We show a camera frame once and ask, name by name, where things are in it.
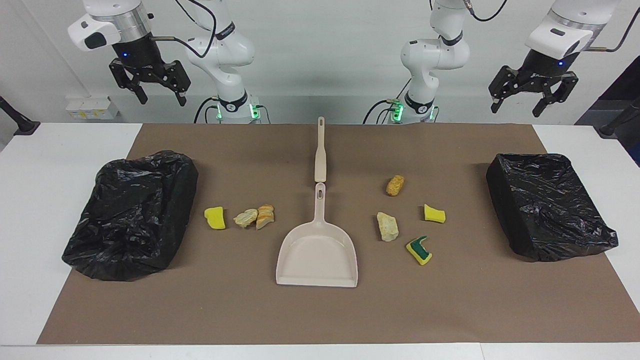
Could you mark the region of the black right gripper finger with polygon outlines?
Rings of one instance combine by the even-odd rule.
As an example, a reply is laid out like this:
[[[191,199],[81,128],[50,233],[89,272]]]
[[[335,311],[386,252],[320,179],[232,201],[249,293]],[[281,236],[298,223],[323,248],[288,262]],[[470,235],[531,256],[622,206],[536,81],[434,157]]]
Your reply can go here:
[[[162,86],[174,93],[181,107],[186,105],[186,92],[190,88],[191,80],[179,60],[162,65]]]
[[[119,88],[128,89],[128,91],[135,94],[137,100],[142,105],[147,104],[148,97],[140,85],[140,80],[135,75],[132,78],[128,76],[125,66],[122,64],[121,60],[113,59],[109,64],[109,69]]]

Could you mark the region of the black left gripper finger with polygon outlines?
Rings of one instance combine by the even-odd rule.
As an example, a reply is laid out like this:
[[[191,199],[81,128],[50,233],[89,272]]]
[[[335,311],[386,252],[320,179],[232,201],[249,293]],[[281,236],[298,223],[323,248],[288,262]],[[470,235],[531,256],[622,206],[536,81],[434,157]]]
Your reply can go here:
[[[578,76],[576,74],[564,74],[555,77],[536,77],[532,81],[534,92],[542,94],[540,99],[532,110],[534,117],[540,117],[542,112],[550,105],[556,103],[564,103],[574,87],[578,84]]]
[[[521,92],[521,87],[526,84],[526,71],[510,68],[504,65],[500,68],[492,82],[489,84],[489,93],[493,100],[490,106],[492,113],[497,113],[504,100]]]

